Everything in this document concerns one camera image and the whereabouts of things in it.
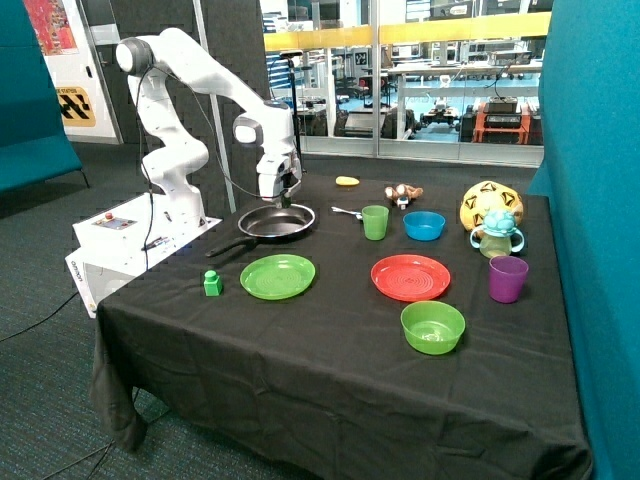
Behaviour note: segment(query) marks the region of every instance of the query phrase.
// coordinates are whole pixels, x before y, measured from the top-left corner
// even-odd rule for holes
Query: black frying pan
[[[315,219],[313,210],[302,205],[291,205],[289,208],[266,205],[256,208],[238,221],[238,228],[246,236],[210,250],[207,257],[215,257],[240,245],[253,247],[260,242],[293,240],[306,233]]]

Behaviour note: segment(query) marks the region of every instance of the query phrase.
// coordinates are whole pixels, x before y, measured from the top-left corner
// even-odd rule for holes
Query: black tablecloth
[[[384,186],[306,175],[296,201],[317,214],[307,235],[205,258],[238,236],[237,219],[256,202],[105,299],[91,396],[118,444],[135,449],[144,438],[131,401],[138,386],[190,422],[327,479],[587,478],[592,457],[546,198],[524,199],[529,278],[520,300],[503,305],[489,298],[488,260],[458,219],[470,185],[422,185],[408,210],[391,210],[380,242],[330,210],[386,204]],[[440,239],[406,236],[402,217],[418,209],[446,217]],[[312,286],[275,302],[250,296],[240,272],[276,253],[311,260]],[[407,304],[371,281],[378,260],[402,253],[451,272],[439,300],[467,327],[450,354],[413,350],[400,324]],[[211,268],[224,283],[220,297],[204,294]]]

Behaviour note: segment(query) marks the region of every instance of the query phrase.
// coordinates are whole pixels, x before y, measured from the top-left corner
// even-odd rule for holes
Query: yellow ball
[[[465,230],[471,231],[478,225],[482,225],[484,216],[489,210],[498,208],[513,213],[516,223],[520,225],[524,216],[524,205],[520,194],[497,182],[490,180],[480,182],[465,193],[460,205],[460,221]]]

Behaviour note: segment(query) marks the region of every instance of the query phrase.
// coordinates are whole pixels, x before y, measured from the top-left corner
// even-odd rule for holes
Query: purple cup
[[[529,265],[518,257],[493,257],[489,260],[489,295],[496,302],[515,302],[528,273]]]

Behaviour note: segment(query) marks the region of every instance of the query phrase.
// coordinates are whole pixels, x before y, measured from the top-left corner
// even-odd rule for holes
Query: sippy cup
[[[484,232],[480,243],[474,238],[479,231]],[[511,246],[512,235],[520,235],[522,238],[515,247]],[[524,235],[516,228],[516,219],[508,210],[489,211],[482,225],[471,230],[469,241],[475,248],[480,248],[480,252],[487,258],[511,255],[511,252],[519,252],[524,247]]]

